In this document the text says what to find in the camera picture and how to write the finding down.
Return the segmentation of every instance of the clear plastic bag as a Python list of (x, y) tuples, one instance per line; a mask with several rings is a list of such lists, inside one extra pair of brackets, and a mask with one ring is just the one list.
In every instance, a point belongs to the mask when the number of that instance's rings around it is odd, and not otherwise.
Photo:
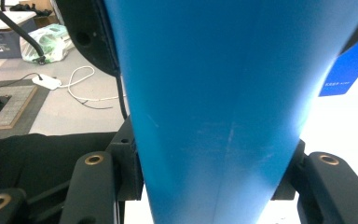
[[(32, 31), (29, 35), (42, 48), (45, 53), (46, 63), (61, 61), (68, 54), (68, 50), (74, 46), (65, 26), (59, 24), (51, 24), (40, 28)], [(39, 58), (39, 55), (31, 44), (20, 38), (20, 48), (24, 61), (36, 63), (34, 59)]]

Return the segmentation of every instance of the blue plastic panel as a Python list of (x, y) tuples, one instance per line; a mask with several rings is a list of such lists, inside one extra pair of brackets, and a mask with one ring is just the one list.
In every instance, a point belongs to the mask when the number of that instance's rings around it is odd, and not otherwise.
[(358, 43), (337, 58), (320, 96), (345, 94), (357, 78)]
[(156, 223), (254, 223), (356, 0), (105, 1)]

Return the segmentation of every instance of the white cable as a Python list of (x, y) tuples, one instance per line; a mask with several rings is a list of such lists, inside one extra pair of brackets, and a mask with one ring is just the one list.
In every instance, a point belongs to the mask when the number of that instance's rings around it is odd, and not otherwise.
[[(74, 77), (74, 74), (80, 70), (80, 69), (83, 69), (83, 68), (89, 68), (92, 70), (91, 74), (89, 75), (86, 75), (85, 77), (82, 77), (81, 79), (79, 79), (78, 81), (72, 83), (72, 79)], [(77, 69), (75, 69), (74, 72), (72, 72), (72, 75), (71, 77), (69, 78), (69, 83), (68, 85), (63, 85), (63, 86), (60, 86), (59, 88), (68, 88), (68, 92), (69, 94), (72, 95), (72, 97), (74, 97), (75, 99), (77, 100), (84, 100), (84, 101), (93, 101), (93, 102), (97, 102), (97, 101), (106, 101), (106, 100), (114, 100), (114, 99), (117, 99), (118, 96), (114, 96), (114, 97), (107, 97), (107, 98), (102, 98), (102, 99), (89, 99), (89, 98), (84, 98), (84, 97), (79, 97), (79, 96), (75, 96), (72, 91), (71, 91), (71, 86), (74, 86), (75, 84), (85, 80), (86, 78), (89, 78), (89, 77), (92, 77), (93, 75), (95, 74), (95, 70), (94, 68), (92, 68), (91, 66), (81, 66), (81, 67), (78, 67)]]

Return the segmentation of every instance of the black cable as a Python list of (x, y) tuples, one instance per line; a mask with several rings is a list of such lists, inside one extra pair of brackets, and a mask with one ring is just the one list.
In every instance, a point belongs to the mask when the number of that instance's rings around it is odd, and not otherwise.
[(126, 105), (124, 104), (124, 92), (123, 92), (123, 85), (121, 83), (121, 75), (118, 74), (116, 76), (116, 83), (117, 83), (117, 93), (118, 93), (118, 101), (120, 102), (120, 110), (123, 119), (127, 118), (127, 110)]
[(90, 108), (90, 109), (112, 109), (113, 107), (112, 106), (109, 106), (109, 107), (93, 107), (93, 106), (89, 106), (89, 105), (86, 105), (86, 102), (88, 102), (88, 101), (85, 101), (85, 102), (81, 102), (81, 101), (79, 101), (78, 99), (76, 99), (75, 97), (74, 97), (74, 99), (75, 100), (77, 100), (81, 105), (83, 105), (83, 106), (85, 106), (85, 107), (88, 107), (88, 108)]
[(6, 11), (5, 0), (1, 0), (1, 11)]
[(25, 79), (26, 77), (31, 76), (31, 75), (37, 75), (37, 76), (39, 76), (39, 80), (43, 80), (42, 77), (40, 76), (40, 74), (38, 74), (38, 73), (30, 73), (30, 74), (26, 75), (25, 77), (20, 78), (19, 80), (16, 80), (16, 81), (10, 82), (10, 83), (8, 83), (8, 84), (2, 85), (2, 86), (0, 86), (0, 88), (1, 88), (1, 87), (6, 87), (6, 86), (10, 86), (10, 85), (12, 85), (12, 84), (14, 84), (14, 83), (16, 83), (16, 82), (19, 82), (19, 81), (21, 81), (21, 80), (23, 80), (23, 79)]

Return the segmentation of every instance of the power strip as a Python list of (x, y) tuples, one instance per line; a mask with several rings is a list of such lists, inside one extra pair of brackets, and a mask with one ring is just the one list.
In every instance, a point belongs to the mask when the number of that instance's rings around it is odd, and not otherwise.
[(45, 88), (48, 88), (52, 91), (57, 89), (59, 86), (61, 86), (61, 82), (57, 78), (49, 77), (43, 74), (40, 74), (43, 80), (40, 80), (39, 77), (34, 77), (32, 79), (33, 83), (39, 86), (43, 86)]

